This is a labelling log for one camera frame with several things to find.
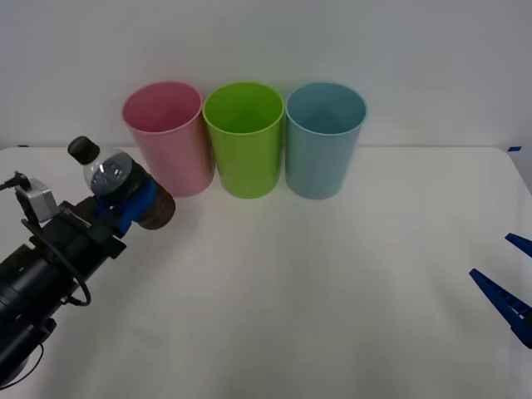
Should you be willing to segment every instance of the cup rim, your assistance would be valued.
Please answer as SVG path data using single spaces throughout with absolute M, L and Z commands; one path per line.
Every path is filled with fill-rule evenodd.
M 258 86 L 262 86 L 262 87 L 266 87 L 267 89 L 269 89 L 270 91 L 272 91 L 275 96 L 277 96 L 277 98 L 281 101 L 281 112 L 279 114 L 279 116 L 277 117 L 277 119 L 272 122 L 270 125 L 264 127 L 263 129 L 259 130 L 259 131 L 250 131 L 248 133 L 235 133 L 233 131 L 225 131 L 224 129 L 220 129 L 218 126 L 216 126 L 215 124 L 213 124 L 211 121 L 209 121 L 209 118 L 207 117 L 207 115 L 205 114 L 205 105 L 207 104 L 207 102 L 209 101 L 209 98 L 217 91 L 219 90 L 222 90 L 226 87 L 229 87 L 229 86 L 233 86 L 233 85 L 241 85 L 241 84 L 244 84 L 244 83 L 252 83 L 254 85 L 258 85 Z M 274 126 L 275 124 L 277 124 L 284 116 L 285 114 L 285 111 L 286 111 L 286 107 L 284 105 L 284 101 L 283 101 L 283 98 L 281 97 L 281 95 L 279 94 L 279 92 L 277 90 L 275 90 L 274 87 L 270 86 L 270 85 L 267 85 L 265 83 L 262 83 L 261 81 L 232 81 L 226 85 L 223 85 L 223 86 L 220 86 L 218 88 L 216 88 L 215 90 L 213 90 L 208 96 L 207 98 L 205 98 L 205 101 L 203 103 L 203 110 L 202 110 L 202 115 L 203 115 L 203 119 L 205 120 L 205 123 L 213 128 L 215 128 L 217 131 L 220 131 L 222 133 L 225 133 L 226 135 L 236 135 L 238 137 L 242 137 L 242 136 L 247 136 L 247 135 L 257 135 L 259 133 L 262 133 L 263 131 L 266 131 L 268 129 L 270 129 L 272 126 Z
M 191 88 L 199 97 L 199 109 L 196 111 L 196 113 L 194 114 L 194 116 L 192 116 L 189 121 L 187 121 L 186 123 L 184 123 L 183 125 L 180 125 L 178 127 L 175 127 L 173 129 L 169 129 L 167 131 L 142 131 L 140 129 L 137 129 L 133 126 L 131 126 L 125 119 L 124 117 L 124 109 L 126 108 L 126 104 L 129 102 L 129 100 L 135 95 L 137 94 L 139 91 L 141 90 L 144 90 L 146 89 L 146 87 L 150 87 L 150 86 L 155 86 L 155 85 L 160 85 L 160 84 L 163 84 L 163 83 L 178 83 L 180 85 L 183 85 L 183 86 L 188 86 L 189 88 Z M 192 124 L 197 118 L 198 116 L 201 114 L 202 110 L 203 110 L 203 105 L 204 105 L 204 101 L 203 101 L 203 96 L 201 95 L 201 92 L 198 90 L 198 88 L 190 83 L 188 83 L 187 81 L 154 81 L 153 83 L 149 83 L 147 85 L 144 85 L 143 87 L 140 87 L 138 88 L 137 90 L 133 91 L 127 98 L 126 98 L 126 101 L 124 101 L 124 105 L 122 106 L 122 120 L 124 121 L 124 123 L 127 125 L 127 127 L 129 127 L 130 129 L 134 130 L 134 131 L 138 131 L 139 133 L 141 134 L 144 134 L 144 135 L 167 135 L 169 133 L 175 133 L 176 131 L 180 131 L 182 129 L 184 129 L 185 127 L 187 127 L 188 125 Z
M 360 98 L 362 100 L 362 104 L 364 105 L 364 117 L 362 118 L 362 120 L 360 121 L 360 123 L 358 125 L 356 125 L 355 127 L 353 127 L 352 129 L 349 129 L 348 131 L 341 131 L 339 133 L 320 133 L 319 131 L 311 131 L 310 129 L 307 129 L 306 127 L 303 127 L 301 125 L 299 125 L 293 118 L 292 116 L 290 115 L 290 112 L 288 112 L 288 102 L 290 101 L 290 98 L 292 98 L 292 96 L 299 90 L 303 89 L 304 87 L 306 86 L 311 86 L 311 85 L 316 85 L 316 84 L 328 84 L 328 85 L 334 85 L 334 86 L 341 86 L 341 87 L 345 87 L 346 89 L 348 89 L 349 91 L 352 91 L 356 96 L 358 96 L 358 98 Z M 306 131 L 308 133 L 312 133 L 313 135 L 322 135 L 322 136 L 326 136 L 326 137 L 337 137 L 339 135 L 346 135 L 348 134 L 349 132 L 351 131 L 354 131 L 355 129 L 357 129 L 358 127 L 360 127 L 362 125 L 362 123 L 364 123 L 364 121 L 366 120 L 367 118 L 367 103 L 366 103 L 366 100 L 364 100 L 364 97 L 362 97 L 360 95 L 360 93 L 358 91 L 356 91 L 355 89 L 347 86 L 347 85 L 344 85 L 342 83 L 338 83 L 336 81 L 311 81 L 309 83 L 306 83 L 300 87 L 298 87 L 296 90 L 292 91 L 290 93 L 290 95 L 287 97 L 286 99 L 286 116 L 287 118 L 289 118 L 289 120 L 294 123 L 295 126 L 297 126 L 299 129 L 301 129 L 302 131 Z

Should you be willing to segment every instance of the plastic cup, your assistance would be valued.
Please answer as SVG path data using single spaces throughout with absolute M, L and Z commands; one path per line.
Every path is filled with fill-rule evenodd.
M 311 83 L 290 95 L 285 167 L 296 194 L 322 200 L 342 188 L 366 113 L 358 93 L 337 83 Z
M 142 87 L 122 110 L 155 179 L 174 197 L 206 189 L 214 176 L 199 91 L 182 81 Z
M 203 114 L 222 186 L 240 198 L 257 198 L 277 184 L 284 104 L 271 87 L 241 81 L 205 100 Z

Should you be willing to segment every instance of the white tabletop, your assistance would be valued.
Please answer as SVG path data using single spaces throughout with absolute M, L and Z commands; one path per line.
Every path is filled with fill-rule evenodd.
M 14 170 L 58 202 L 89 195 L 64 149 L 0 151 L 0 180 Z M 362 147 L 332 199 L 283 177 L 236 199 L 216 177 L 177 209 L 130 230 L 89 280 L 93 304 L 57 314 L 41 366 L 2 399 L 528 394 L 532 352 L 468 275 L 532 303 L 532 259 L 504 240 L 532 237 L 532 197 L 504 152 Z M 21 217 L 0 193 L 2 258 L 27 242 Z

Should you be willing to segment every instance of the black bottle cap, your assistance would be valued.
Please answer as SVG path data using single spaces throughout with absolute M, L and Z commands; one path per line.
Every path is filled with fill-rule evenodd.
M 68 145 L 68 153 L 82 165 L 90 164 L 100 154 L 100 147 L 83 135 Z

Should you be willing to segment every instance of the white wall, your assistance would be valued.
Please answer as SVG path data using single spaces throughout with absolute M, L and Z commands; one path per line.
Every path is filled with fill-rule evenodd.
M 4 0 L 0 145 L 130 144 L 137 87 L 342 81 L 365 145 L 523 145 L 530 0 Z

